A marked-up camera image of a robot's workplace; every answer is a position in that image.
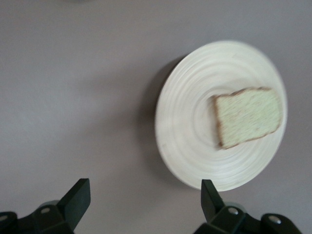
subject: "wooden plate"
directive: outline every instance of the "wooden plate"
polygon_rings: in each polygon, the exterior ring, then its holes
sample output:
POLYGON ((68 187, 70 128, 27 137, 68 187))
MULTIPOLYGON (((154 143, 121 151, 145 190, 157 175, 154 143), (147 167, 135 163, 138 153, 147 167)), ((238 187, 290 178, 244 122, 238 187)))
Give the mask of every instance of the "wooden plate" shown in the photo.
POLYGON ((218 191, 226 191, 269 164, 286 122, 286 92, 272 62, 250 45, 218 41, 190 53, 168 77, 157 103, 156 140, 165 164, 182 182, 200 189, 202 179, 211 179, 218 191), (220 149, 211 96, 261 86, 278 93, 281 126, 261 139, 220 149))

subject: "white bread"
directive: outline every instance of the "white bread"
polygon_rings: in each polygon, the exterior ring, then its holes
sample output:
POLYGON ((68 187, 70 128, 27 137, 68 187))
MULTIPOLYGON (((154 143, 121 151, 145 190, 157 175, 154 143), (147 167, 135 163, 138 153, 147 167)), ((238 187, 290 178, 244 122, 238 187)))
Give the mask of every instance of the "white bread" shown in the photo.
POLYGON ((282 120, 278 95, 271 88, 248 88, 213 96, 220 146, 229 149, 275 132, 282 120))

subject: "plate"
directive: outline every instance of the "plate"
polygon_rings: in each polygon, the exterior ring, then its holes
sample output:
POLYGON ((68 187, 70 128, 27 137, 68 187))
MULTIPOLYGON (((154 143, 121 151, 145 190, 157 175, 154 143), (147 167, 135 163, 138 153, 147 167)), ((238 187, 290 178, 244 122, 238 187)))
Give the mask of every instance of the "plate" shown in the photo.
POLYGON ((156 108, 156 141, 169 170, 200 189, 211 179, 218 191, 256 177, 274 157, 287 122, 283 81, 260 51, 238 41, 217 41, 190 53, 171 72, 156 108), (276 132, 223 150, 218 144, 212 95, 247 87, 271 87, 279 95, 283 119, 276 132))

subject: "round plate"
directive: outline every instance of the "round plate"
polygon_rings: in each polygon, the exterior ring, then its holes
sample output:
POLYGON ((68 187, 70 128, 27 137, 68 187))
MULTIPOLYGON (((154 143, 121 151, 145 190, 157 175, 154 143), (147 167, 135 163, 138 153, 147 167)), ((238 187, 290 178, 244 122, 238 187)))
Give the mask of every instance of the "round plate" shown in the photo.
POLYGON ((218 191, 226 191, 269 164, 286 121, 286 92, 272 62, 250 45, 218 41, 190 53, 170 74, 157 103, 156 140, 165 164, 182 182, 200 189, 202 179, 211 179, 218 191), (258 140, 221 149, 211 96, 261 86, 273 88, 281 99, 280 127, 258 140))

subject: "gray table surface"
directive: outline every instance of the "gray table surface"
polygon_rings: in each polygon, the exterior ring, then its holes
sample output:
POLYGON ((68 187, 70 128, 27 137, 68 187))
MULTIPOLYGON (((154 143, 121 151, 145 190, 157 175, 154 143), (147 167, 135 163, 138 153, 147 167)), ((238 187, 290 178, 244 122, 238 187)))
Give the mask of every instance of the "gray table surface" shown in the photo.
POLYGON ((200 191, 162 163, 156 99, 186 54, 234 39, 277 66, 289 117, 267 168, 221 196, 311 233, 311 25, 310 0, 2 0, 0 211, 22 217, 88 177, 77 234, 193 233, 200 191))

